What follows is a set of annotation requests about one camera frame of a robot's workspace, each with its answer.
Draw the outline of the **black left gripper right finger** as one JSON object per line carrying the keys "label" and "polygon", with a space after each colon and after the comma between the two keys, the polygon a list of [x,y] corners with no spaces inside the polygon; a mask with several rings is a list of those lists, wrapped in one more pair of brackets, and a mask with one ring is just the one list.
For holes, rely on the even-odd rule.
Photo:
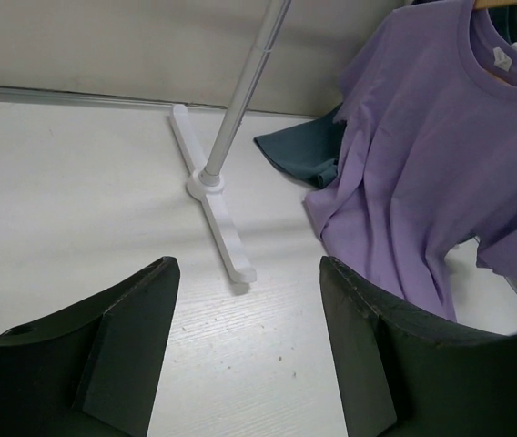
{"label": "black left gripper right finger", "polygon": [[319,284],[350,436],[517,436],[517,333],[445,320],[324,257]]}

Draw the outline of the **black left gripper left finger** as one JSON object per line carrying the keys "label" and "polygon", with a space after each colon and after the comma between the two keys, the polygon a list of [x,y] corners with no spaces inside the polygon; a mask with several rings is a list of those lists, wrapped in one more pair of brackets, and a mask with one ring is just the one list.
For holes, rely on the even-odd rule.
{"label": "black left gripper left finger", "polygon": [[144,436],[180,269],[164,257],[0,334],[0,436]]}

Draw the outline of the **purple t shirt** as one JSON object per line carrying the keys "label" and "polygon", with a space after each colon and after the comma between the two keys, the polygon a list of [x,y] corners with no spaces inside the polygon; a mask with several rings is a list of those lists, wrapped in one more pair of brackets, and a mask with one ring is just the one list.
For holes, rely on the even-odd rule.
{"label": "purple t shirt", "polygon": [[328,253],[455,316],[445,256],[517,280],[517,50],[470,1],[391,12],[340,80],[337,177],[306,197]]}

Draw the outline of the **wooden clothes hanger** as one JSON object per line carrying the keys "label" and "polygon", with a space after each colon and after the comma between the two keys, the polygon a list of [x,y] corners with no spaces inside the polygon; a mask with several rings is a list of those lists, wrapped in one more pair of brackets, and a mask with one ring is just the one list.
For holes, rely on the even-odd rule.
{"label": "wooden clothes hanger", "polygon": [[517,0],[474,0],[473,1],[474,10],[505,7],[508,5],[517,5]]}

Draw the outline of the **dark teal t shirt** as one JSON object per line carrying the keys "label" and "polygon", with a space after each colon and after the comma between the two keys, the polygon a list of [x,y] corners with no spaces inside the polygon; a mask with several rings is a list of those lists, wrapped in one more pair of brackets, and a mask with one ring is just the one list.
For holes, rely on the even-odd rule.
{"label": "dark teal t shirt", "polygon": [[[494,7],[490,19],[497,33],[517,46],[517,5]],[[337,122],[334,107],[323,117],[254,138],[254,143],[278,171],[316,189],[337,176],[346,124]]]}

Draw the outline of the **white and silver clothes rack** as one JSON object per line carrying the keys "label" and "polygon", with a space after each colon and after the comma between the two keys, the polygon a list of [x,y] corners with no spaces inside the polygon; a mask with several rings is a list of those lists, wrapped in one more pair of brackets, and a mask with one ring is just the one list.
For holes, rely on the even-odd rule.
{"label": "white and silver clothes rack", "polygon": [[290,5],[290,0],[268,3],[209,154],[204,152],[198,141],[188,108],[176,104],[171,107],[169,114],[177,145],[190,172],[186,182],[187,192],[202,207],[224,268],[229,279],[236,284],[255,282],[257,272],[250,263],[228,212],[221,171]]}

